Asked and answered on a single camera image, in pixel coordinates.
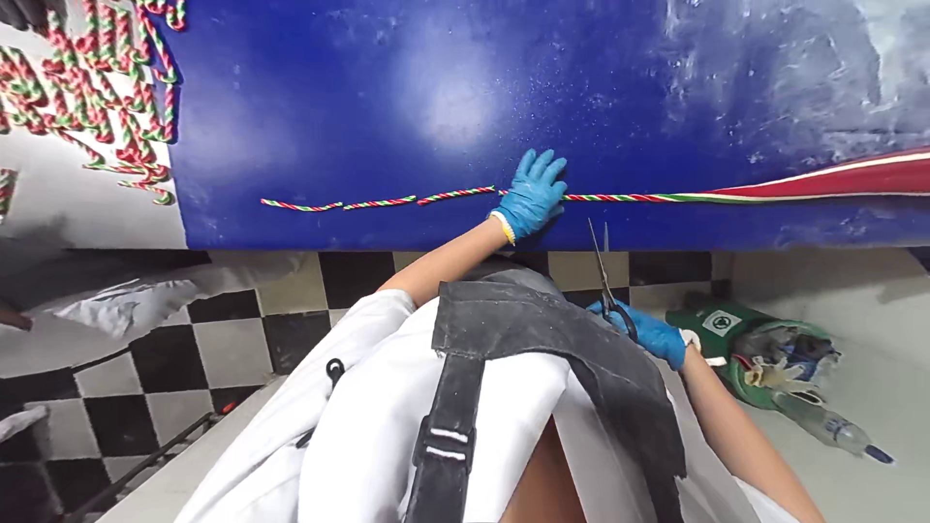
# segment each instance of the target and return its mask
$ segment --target gloved hand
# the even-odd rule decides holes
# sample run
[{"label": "gloved hand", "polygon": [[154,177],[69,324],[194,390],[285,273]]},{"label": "gloved hand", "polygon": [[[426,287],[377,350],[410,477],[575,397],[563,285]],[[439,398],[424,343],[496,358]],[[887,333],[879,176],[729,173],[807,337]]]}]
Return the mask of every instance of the gloved hand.
[{"label": "gloved hand", "polygon": [[[623,307],[623,310],[630,315],[633,325],[636,326],[636,333],[639,334],[639,344],[655,357],[660,357],[669,362],[672,370],[678,370],[684,365],[684,338],[682,332],[675,327],[665,323],[662,320],[637,311],[629,305],[617,302],[617,305]],[[588,311],[596,315],[602,315],[604,306],[596,302],[588,307]],[[623,322],[623,316],[618,312],[610,313],[610,323],[623,332],[627,331],[627,326]]]},{"label": "gloved hand", "polygon": [[491,211],[502,221],[512,244],[542,229],[549,220],[565,211],[559,201],[568,186],[555,178],[565,168],[567,160],[559,158],[553,162],[553,156],[552,149],[539,158],[535,150],[526,151],[513,175],[511,189],[501,198],[500,206]]}]

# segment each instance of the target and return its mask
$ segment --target red white green candy strand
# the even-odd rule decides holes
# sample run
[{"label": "red white green candy strand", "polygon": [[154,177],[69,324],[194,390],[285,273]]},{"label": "red white green candy strand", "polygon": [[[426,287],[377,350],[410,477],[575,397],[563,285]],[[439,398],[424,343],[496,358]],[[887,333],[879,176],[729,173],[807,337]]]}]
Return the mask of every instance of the red white green candy strand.
[{"label": "red white green candy strand", "polygon": [[279,202],[276,200],[269,200],[261,198],[261,203],[266,206],[280,207],[280,208],[289,208],[291,210],[302,210],[304,212],[322,212],[324,210],[330,210],[331,208],[340,208],[342,207],[342,202],[336,202],[329,205],[324,205],[322,207],[307,207],[307,206],[296,206],[294,204],[287,204],[285,202]]}]

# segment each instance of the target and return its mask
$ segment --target twisted candy rope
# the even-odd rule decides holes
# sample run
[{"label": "twisted candy rope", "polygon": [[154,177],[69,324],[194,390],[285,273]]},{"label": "twisted candy rope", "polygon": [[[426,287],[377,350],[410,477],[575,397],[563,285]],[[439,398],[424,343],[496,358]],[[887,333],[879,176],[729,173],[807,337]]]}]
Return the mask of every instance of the twisted candy rope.
[{"label": "twisted candy rope", "polygon": [[[501,196],[507,191],[498,191]],[[738,196],[712,196],[699,193],[678,194],[564,194],[563,201],[571,202],[712,202],[727,204],[749,204],[749,199]]]},{"label": "twisted candy rope", "polygon": [[16,171],[0,168],[0,223],[9,212],[9,202],[13,198],[13,186],[16,183]]},{"label": "twisted candy rope", "polygon": [[397,198],[394,200],[375,200],[371,202],[362,202],[358,204],[351,204],[343,207],[343,210],[352,210],[354,208],[367,208],[367,207],[389,207],[389,206],[399,206],[403,204],[408,204],[417,199],[415,194],[410,196],[404,196],[403,198]]},{"label": "twisted candy rope", "polygon": [[336,202],[334,204],[329,204],[329,205],[325,205],[322,207],[306,207],[306,206],[296,206],[293,204],[286,204],[285,202],[279,202],[275,200],[266,200],[265,198],[261,198],[260,201],[266,206],[289,208],[291,210],[302,210],[305,212],[320,212],[323,210],[330,210],[331,208],[342,207],[342,202]]},{"label": "twisted candy rope", "polygon": [[166,206],[174,203],[174,195],[165,189],[160,189],[158,187],[153,187],[149,183],[142,181],[125,181],[120,180],[117,182],[121,187],[130,187],[132,189],[141,189],[142,191],[149,191],[151,193],[158,194],[152,203],[155,205]]},{"label": "twisted candy rope", "polygon": [[450,191],[448,193],[434,194],[432,196],[427,196],[421,200],[417,200],[417,205],[425,206],[428,203],[445,200],[446,198],[454,198],[456,196],[467,196],[469,194],[480,194],[480,193],[493,193],[494,185],[488,185],[486,187],[475,187],[474,189],[462,189],[460,191]]}]

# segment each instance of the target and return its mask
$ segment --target blue work surface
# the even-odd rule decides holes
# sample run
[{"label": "blue work surface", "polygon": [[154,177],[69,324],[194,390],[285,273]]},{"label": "blue work surface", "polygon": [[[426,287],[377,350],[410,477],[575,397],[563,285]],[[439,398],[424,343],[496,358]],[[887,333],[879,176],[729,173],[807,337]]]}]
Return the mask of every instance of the blue work surface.
[{"label": "blue work surface", "polygon": [[[930,144],[930,87],[909,66],[930,17],[889,9],[868,24],[843,0],[191,2],[189,29],[165,31],[183,77],[171,156],[188,245],[434,248],[498,197],[318,213],[259,199],[505,188],[529,147],[568,159],[571,193],[648,194]],[[916,197],[565,209],[520,248],[590,249],[589,217],[612,249],[930,243]]]}]

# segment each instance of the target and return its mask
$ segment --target glove cuff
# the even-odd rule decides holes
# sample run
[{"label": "glove cuff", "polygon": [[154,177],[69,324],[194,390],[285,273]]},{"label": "glove cuff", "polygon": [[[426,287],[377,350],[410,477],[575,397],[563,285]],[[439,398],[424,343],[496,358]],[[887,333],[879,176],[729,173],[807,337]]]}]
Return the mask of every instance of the glove cuff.
[{"label": "glove cuff", "polygon": [[516,238],[516,235],[513,233],[513,228],[511,227],[510,222],[507,221],[507,217],[505,217],[502,212],[495,209],[495,210],[492,210],[490,214],[488,214],[487,216],[488,217],[493,216],[497,218],[500,221],[500,226],[503,227],[504,229],[504,235],[507,236],[507,241],[511,242],[511,245],[514,245],[514,246],[517,245],[517,238]]}]

